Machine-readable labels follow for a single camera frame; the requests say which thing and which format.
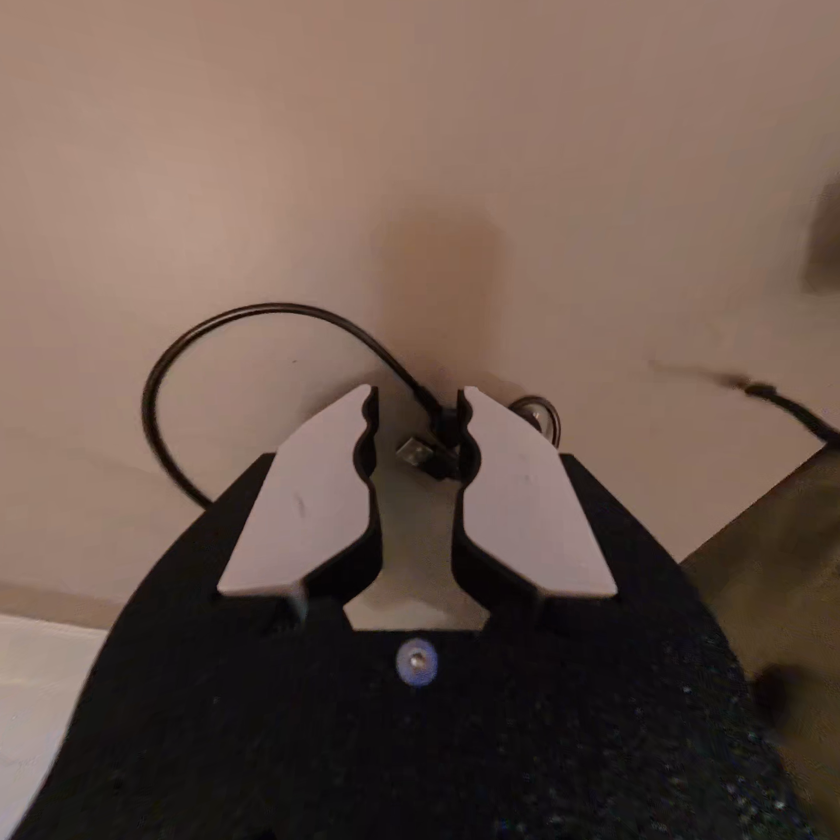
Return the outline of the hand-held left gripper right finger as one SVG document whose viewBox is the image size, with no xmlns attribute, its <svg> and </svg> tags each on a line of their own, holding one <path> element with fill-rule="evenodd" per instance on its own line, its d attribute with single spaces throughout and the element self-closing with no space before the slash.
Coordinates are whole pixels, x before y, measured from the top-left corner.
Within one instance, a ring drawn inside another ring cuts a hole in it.
<svg viewBox="0 0 840 840">
<path fill-rule="evenodd" d="M 458 393 L 451 570 L 487 610 L 618 593 L 560 451 L 475 386 Z"/>
</svg>

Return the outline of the person's olive jacket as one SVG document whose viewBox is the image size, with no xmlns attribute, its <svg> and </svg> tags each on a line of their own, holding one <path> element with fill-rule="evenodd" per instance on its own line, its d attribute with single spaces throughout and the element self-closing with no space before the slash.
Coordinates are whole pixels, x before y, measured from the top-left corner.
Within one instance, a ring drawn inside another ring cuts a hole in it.
<svg viewBox="0 0 840 840">
<path fill-rule="evenodd" d="M 818 831 L 839 831 L 839 454 L 810 458 L 682 563 Z"/>
</svg>

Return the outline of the smooth desk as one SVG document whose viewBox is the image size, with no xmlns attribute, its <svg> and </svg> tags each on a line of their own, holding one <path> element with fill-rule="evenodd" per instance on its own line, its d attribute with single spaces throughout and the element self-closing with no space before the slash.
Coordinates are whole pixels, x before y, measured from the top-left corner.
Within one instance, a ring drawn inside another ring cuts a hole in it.
<svg viewBox="0 0 840 840">
<path fill-rule="evenodd" d="M 164 349 L 263 301 L 540 394 L 678 560 L 838 424 L 838 2 L 2 2 L 2 585 L 109 623 L 197 515 Z"/>
</svg>

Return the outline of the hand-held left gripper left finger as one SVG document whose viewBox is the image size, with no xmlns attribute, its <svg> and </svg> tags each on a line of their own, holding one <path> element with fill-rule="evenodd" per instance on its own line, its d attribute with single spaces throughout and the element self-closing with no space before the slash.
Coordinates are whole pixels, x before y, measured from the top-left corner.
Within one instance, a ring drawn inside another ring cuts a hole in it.
<svg viewBox="0 0 840 840">
<path fill-rule="evenodd" d="M 379 390 L 356 386 L 277 449 L 217 590 L 348 603 L 383 566 L 376 468 Z"/>
</svg>

